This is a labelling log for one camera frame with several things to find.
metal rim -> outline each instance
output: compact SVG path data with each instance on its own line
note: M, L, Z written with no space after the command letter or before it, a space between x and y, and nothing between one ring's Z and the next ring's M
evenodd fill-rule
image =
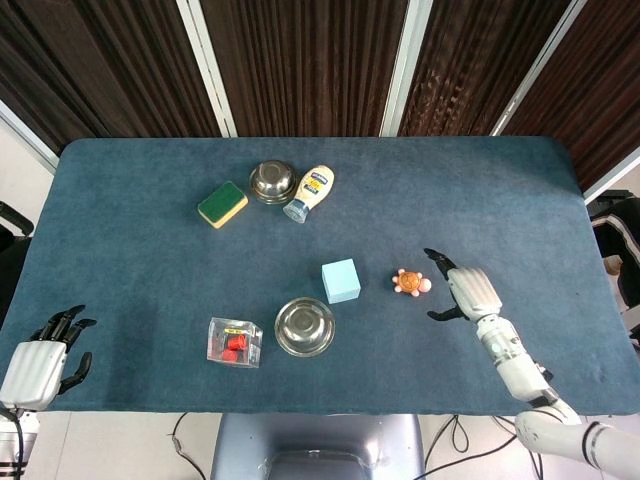
M287 309L289 309L292 305L296 303L302 303L302 302L308 302L308 303L313 303L317 305L321 310L323 310L323 312L325 313L325 319L327 320L328 330L324 336L323 343L320 345L320 347L317 350L313 350L311 352L300 352L299 350L294 349L287 342L287 338L283 335L282 330L279 329L279 326L282 323L284 318L284 313L287 311ZM276 323L274 326L274 330L276 334L276 340L278 340L278 343L280 344L280 346L285 352L295 357L315 357L316 355L320 355L322 352L324 352L329 347L329 345L331 345L331 343L333 342L333 336L335 335L335 330L336 330L335 318L333 316L333 312L331 312L329 307L327 307L320 300L312 297L298 297L298 298L294 298L293 300L288 302L284 307L280 309L280 311L278 312L278 315L276 316Z

red object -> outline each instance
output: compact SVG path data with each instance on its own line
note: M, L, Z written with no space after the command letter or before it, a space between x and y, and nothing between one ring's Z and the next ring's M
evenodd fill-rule
M229 350L228 348L225 348L222 351L222 360L224 360L225 362L237 362L238 361L238 352L236 352L234 350Z
M234 335L232 337L229 337L227 348L229 350L246 350L247 337L245 337L244 335Z

cable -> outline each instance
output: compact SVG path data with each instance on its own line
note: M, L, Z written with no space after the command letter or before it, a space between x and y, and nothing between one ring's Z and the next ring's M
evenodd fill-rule
M453 430L451 431L451 443L453 444L453 448L458 453L466 453L469 450L469 435L467 434L467 431L465 430L465 428L462 426L462 423L460 423L460 415L452 415L451 418L447 420L442 425L442 427L440 427L440 430L438 430L438 433L436 433L436 436L434 437L433 442L429 447L429 451L427 452L427 455L425 456L425 459L424 459L425 470L427 469L427 464L429 463L429 457L431 457L431 453L433 452L433 449L435 448L436 443L438 443L438 440L440 440L440 437L442 436L442 434L445 432L447 427L452 423L453 423ZM465 442L464 447L458 447L456 443L456 431L458 429L460 429L460 431L462 432L462 435L464 435L464 442Z
M500 423L499 420L502 420L503 422L508 423L512 427L515 427L515 425L516 425L514 422L512 422L508 418L504 418L504 417L500 417L500 416L491 417L491 418L505 432L507 432L507 433L509 433L511 435L515 435L515 432L512 432L511 430L509 430L502 423ZM538 480L544 480L544 470L543 470L543 467L542 467L542 455L540 455L539 453L536 454L538 456L538 463L536 464L536 460L535 460L535 457L533 456L533 452L531 452L531 450L527 450L527 452L529 453L529 458L531 458L531 464L533 465L533 470L536 473L537 479Z
M182 458L184 458L187 462L189 462L191 466L198 471L202 480L207 480L206 477L204 476L204 472L198 466L198 464L195 461L193 461L193 459L189 455L187 455L182 451L182 444L180 443L180 440L178 439L178 437L176 437L176 433L178 432L178 426L180 425L180 422L182 422L182 419L186 417L188 413L189 412L185 412L182 415L180 415L180 418L178 418L178 421L173 427L173 432L171 432L170 434L171 440L173 441L173 447L176 449L176 453L180 455Z
M20 480L22 477L22 461L24 460L24 438L22 437L22 425L20 425L20 419L18 416L9 410L0 408L0 415L10 422L13 422L16 426L16 432L18 433L18 468L16 470L15 479Z
M493 450L489 450L488 452L484 452L484 453L479 453L477 455L470 455L468 457L465 458L461 458L460 460L456 460L455 462L451 462L451 463L446 463L444 465L441 465L439 467L436 467L432 470L429 470L426 473L423 473L422 475L418 475L417 477L415 477L413 480L420 480L421 478L425 478L427 477L427 475L431 475L432 473L436 473L440 470L443 470L445 468L448 467L453 467L454 465L458 465L459 463L463 463L463 462L467 462L469 460L474 460L476 458L480 458L480 457L486 457L487 455L491 455L494 454L496 452L499 452L500 450L502 450L503 448L507 447L511 442L513 442L516 438L518 438L516 435L514 435L513 437L511 437L509 440L507 440L506 442L504 442L502 445L500 445L499 447L494 448Z
M453 422L453 430L451 431L451 443L453 444L453 448L455 449L456 452L467 453L469 451L469 435L467 434L467 431L462 426L462 423L460 423L460 415L454 415L453 417L455 418L455 420ZM464 435L464 447L462 448L456 445L456 431L458 429L460 429L460 431L462 432L462 435Z

mayonnaise bottle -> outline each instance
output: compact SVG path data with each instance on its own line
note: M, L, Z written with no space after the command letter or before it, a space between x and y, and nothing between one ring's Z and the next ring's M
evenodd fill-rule
M333 186L333 172L326 165L318 165L309 170L296 192L296 196L284 208L284 213L298 223L304 223L309 210L319 204L329 194Z

brown curtain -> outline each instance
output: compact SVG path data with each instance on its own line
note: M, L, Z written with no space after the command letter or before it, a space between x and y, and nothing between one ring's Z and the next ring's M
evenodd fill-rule
M504 134L560 140L583 190L640 145L640 2L589 0Z
M378 135L406 0L201 0L239 135Z
M568 4L435 0L400 135L490 133Z
M0 98L58 154L83 137L219 136L174 1L0 1Z

